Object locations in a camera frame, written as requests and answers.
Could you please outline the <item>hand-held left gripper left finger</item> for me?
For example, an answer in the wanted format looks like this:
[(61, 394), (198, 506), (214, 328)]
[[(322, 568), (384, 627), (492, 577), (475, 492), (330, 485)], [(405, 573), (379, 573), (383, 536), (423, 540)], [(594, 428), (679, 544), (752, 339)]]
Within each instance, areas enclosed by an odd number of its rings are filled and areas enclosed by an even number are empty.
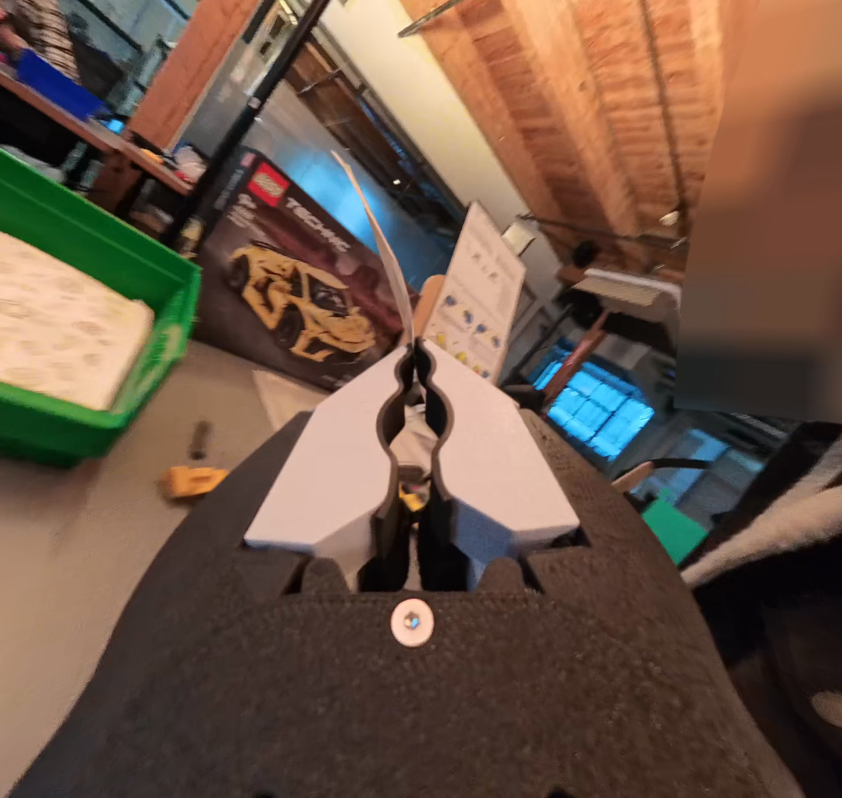
[(413, 379), (405, 344), (317, 406), (248, 527), (247, 546), (329, 559), (357, 587), (401, 522), (391, 443)]

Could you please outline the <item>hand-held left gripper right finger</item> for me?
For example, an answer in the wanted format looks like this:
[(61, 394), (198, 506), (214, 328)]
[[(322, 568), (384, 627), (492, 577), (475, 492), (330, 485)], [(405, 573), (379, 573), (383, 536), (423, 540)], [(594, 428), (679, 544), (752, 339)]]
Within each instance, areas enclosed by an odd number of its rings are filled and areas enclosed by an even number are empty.
[(578, 515), (511, 397), (426, 340), (418, 377), (438, 439), (419, 524), (425, 590), (471, 591), (493, 561), (519, 561), (579, 534)]

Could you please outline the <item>printed sticker sheet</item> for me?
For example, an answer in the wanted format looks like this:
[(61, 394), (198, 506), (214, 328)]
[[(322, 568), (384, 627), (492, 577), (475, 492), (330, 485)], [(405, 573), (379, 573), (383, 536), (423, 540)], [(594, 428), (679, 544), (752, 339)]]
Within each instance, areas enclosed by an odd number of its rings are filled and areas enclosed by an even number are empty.
[[(412, 342), (417, 335), (414, 326), (414, 304), (399, 261), (351, 166), (338, 151), (332, 150), (331, 154), (350, 180), (370, 224), (402, 322), (402, 343)], [(398, 462), (398, 494), (409, 511), (415, 514), (428, 504), (434, 441), (432, 431), (423, 423), (423, 409), (420, 401), (407, 401), (404, 410), (407, 413), (407, 419), (403, 429), (396, 436), (392, 450)]]

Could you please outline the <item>grey desk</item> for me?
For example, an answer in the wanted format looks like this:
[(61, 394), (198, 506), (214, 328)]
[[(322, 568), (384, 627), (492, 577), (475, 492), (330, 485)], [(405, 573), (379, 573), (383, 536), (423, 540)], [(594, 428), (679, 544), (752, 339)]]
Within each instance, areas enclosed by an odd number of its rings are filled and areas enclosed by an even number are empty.
[(51, 739), (92, 676), (146, 569), (184, 520), (163, 474), (189, 458), (234, 469), (275, 432), (253, 363), (193, 341), (103, 458), (58, 469), (2, 458), (1, 794)]

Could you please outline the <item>pile of yellow brick pieces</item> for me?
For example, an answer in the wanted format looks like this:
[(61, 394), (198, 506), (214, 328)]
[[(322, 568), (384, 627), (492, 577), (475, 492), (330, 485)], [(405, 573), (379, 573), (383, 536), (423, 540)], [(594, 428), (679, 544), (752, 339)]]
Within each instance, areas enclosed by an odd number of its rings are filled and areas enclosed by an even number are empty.
[(228, 477), (229, 471), (213, 467), (173, 466), (162, 477), (163, 491), (174, 501), (203, 497)]

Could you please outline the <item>green plastic carry case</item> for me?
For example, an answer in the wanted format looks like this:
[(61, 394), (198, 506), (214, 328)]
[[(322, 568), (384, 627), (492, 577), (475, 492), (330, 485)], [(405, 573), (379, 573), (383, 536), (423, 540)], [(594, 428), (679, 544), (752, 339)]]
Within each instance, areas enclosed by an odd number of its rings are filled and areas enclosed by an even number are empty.
[(650, 502), (642, 512), (642, 519), (678, 567), (709, 534), (700, 523), (662, 499)]

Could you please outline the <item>printed instruction sheet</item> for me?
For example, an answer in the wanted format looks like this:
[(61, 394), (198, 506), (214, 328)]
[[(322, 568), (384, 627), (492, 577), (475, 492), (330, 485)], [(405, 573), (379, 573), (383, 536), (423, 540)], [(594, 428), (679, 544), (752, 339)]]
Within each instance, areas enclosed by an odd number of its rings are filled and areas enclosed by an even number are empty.
[(525, 266), (478, 202), (471, 203), (423, 339), (496, 383)]

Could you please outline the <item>toy car set box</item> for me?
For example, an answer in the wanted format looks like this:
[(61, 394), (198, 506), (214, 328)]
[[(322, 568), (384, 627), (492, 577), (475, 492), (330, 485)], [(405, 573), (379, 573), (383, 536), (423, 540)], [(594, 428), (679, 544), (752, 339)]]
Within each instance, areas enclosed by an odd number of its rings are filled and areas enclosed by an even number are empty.
[(207, 214), (196, 340), (328, 392), (394, 349), (380, 257), (264, 154), (238, 148)]

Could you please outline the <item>dark sherpa-lined jacket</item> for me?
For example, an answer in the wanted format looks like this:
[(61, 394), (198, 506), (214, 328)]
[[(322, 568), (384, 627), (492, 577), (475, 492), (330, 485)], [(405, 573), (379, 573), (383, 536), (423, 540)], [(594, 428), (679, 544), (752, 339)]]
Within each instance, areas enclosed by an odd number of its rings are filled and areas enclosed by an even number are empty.
[(840, 477), (840, 425), (799, 425), (681, 565), (733, 686), (805, 796), (841, 796)]

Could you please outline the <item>white paper pad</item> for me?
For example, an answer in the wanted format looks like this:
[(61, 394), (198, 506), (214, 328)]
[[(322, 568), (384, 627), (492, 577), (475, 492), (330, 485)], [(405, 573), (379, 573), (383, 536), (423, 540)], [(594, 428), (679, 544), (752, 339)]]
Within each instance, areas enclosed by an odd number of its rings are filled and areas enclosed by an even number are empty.
[(107, 411), (154, 319), (144, 302), (1, 235), (2, 383)]

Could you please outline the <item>green plastic bin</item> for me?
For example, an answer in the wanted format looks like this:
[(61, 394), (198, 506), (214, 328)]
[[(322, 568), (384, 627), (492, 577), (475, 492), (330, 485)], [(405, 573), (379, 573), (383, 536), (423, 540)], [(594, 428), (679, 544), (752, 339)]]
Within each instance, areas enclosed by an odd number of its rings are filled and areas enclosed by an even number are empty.
[(1, 382), (3, 456), (61, 468), (105, 456), (184, 357), (199, 269), (6, 152), (1, 230), (154, 312), (152, 333), (107, 411)]

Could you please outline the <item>black floor lamp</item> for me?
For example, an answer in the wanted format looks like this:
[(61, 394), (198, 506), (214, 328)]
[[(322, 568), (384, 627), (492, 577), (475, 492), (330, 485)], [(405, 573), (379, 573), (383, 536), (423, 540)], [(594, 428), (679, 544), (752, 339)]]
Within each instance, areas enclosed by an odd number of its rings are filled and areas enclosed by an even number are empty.
[(294, 61), (318, 24), (321, 15), (332, 0), (310, 0), (298, 23), (281, 48), (275, 61), (269, 66), (268, 72), (258, 84), (254, 93), (247, 99), (244, 108), (239, 112), (229, 129), (220, 140), (216, 149), (207, 161), (205, 171), (201, 174), (191, 193), (185, 198), (172, 223), (161, 237), (161, 242), (169, 249), (176, 250), (181, 241), (184, 226), (197, 212), (205, 196), (214, 187), (223, 171), (226, 161), (236, 151), (242, 139), (247, 135), (255, 123), (268, 99), (272, 96), (279, 83), (286, 77)]

